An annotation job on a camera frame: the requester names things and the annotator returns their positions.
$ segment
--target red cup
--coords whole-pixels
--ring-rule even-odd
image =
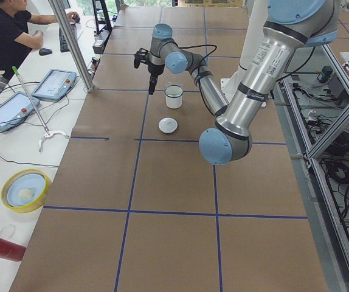
[[[18,262],[22,260],[26,248],[0,238],[0,258]]]

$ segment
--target white cup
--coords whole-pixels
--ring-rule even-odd
[[[182,105],[182,85],[168,83],[165,85],[165,101],[169,108],[179,108]]]

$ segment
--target man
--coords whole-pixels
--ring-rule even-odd
[[[0,0],[0,70],[5,70],[4,78],[13,76],[12,66],[17,68],[23,63],[32,49],[40,49],[43,33],[37,30],[29,35],[27,22],[50,24],[57,22],[54,15],[35,15],[26,10],[27,0]],[[72,19],[76,12],[69,12]]]

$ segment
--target black t-shirt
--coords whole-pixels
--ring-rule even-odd
[[[27,22],[31,16],[26,10],[11,17],[0,8],[0,70],[5,70],[3,76],[8,80],[13,76],[12,66],[18,68],[31,51],[31,48],[14,41],[23,32],[29,32]]]

